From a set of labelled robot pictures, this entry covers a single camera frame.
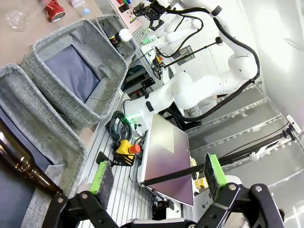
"computer monitor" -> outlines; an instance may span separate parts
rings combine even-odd
[[[156,114],[143,147],[142,164],[137,180],[143,182],[190,167],[188,135]],[[149,186],[180,203],[193,206],[191,175]]]

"fabric storage basket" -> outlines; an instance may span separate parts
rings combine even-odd
[[[35,160],[37,154],[34,154],[33,150],[41,153],[41,158],[36,160],[36,164],[38,166],[43,164],[46,175],[64,191],[65,195],[69,198],[73,197],[86,162],[85,145],[19,66],[7,65],[0,68],[0,87],[1,118],[6,125],[8,121],[14,124],[8,126],[24,146],[30,149],[28,144],[31,144],[30,151]],[[3,166],[0,166],[0,182],[3,181],[5,174]],[[9,179],[5,179],[8,182],[17,178],[13,173],[10,175],[12,176]],[[29,204],[25,205],[24,217],[21,217],[19,226],[22,223],[23,228],[41,227],[51,198],[35,188],[29,196],[28,188],[23,185],[18,186],[17,190],[5,188],[8,185],[19,185],[21,180],[20,178],[11,184],[6,182],[0,184],[0,218],[7,219],[4,216],[8,211],[17,213],[21,209],[19,204],[26,200],[24,194],[27,194]],[[10,192],[14,197],[4,199],[5,194],[9,195]],[[18,218],[20,219],[20,214],[12,215],[11,220],[8,223],[2,221],[0,227],[17,227],[9,224]]]
[[[20,65],[77,129],[109,118],[128,70],[126,61],[89,20],[37,41]]]
[[[126,28],[117,15],[103,15],[97,17],[93,22],[108,38],[115,36],[120,30]],[[136,45],[131,39],[129,42],[121,42],[117,50],[127,63],[131,63],[136,52]]]

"gray fabric bin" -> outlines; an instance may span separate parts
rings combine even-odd
[[[19,66],[0,68],[0,87],[1,108],[51,161],[45,173],[69,198],[73,197],[86,162],[85,145]],[[50,201],[49,196],[36,189],[21,227],[41,227]]]
[[[112,14],[97,17],[93,22],[108,38],[115,36],[120,30],[126,28],[119,17]],[[117,50],[127,63],[131,63],[136,52],[136,45],[131,39],[129,42],[121,42],[117,47]]]
[[[45,64],[69,46],[76,50],[99,80],[85,103]],[[69,64],[78,66],[78,62],[72,60]],[[126,61],[89,20],[78,21],[37,41],[20,65],[46,99],[75,129],[108,120],[128,70]]]

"brown table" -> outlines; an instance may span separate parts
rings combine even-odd
[[[0,67],[9,63],[19,63],[35,41],[61,27],[82,19],[68,0],[57,0],[66,12],[62,19],[51,23],[46,12],[42,10],[31,18],[25,31],[15,32],[6,24],[4,15],[7,11],[15,9],[19,1],[21,0],[0,1]],[[91,12],[83,18],[93,19],[102,15],[94,0],[86,0],[86,2]]]

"window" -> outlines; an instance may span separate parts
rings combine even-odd
[[[191,46],[188,45],[188,46],[182,48],[181,50],[179,50],[179,52],[176,53],[176,54],[173,56],[173,58],[174,58],[174,60],[177,60],[177,59],[180,59],[180,58],[184,57],[185,55],[191,54],[192,52],[193,52],[193,51],[192,51]],[[187,57],[187,58],[185,58],[185,59],[179,61],[177,64],[178,64],[178,65],[183,65],[184,63],[186,63],[186,62],[188,62],[188,61],[190,61],[191,59],[194,59],[194,58],[195,58],[195,56],[194,56],[194,54],[193,54],[193,55],[191,55],[191,56],[189,56],[189,57]]]

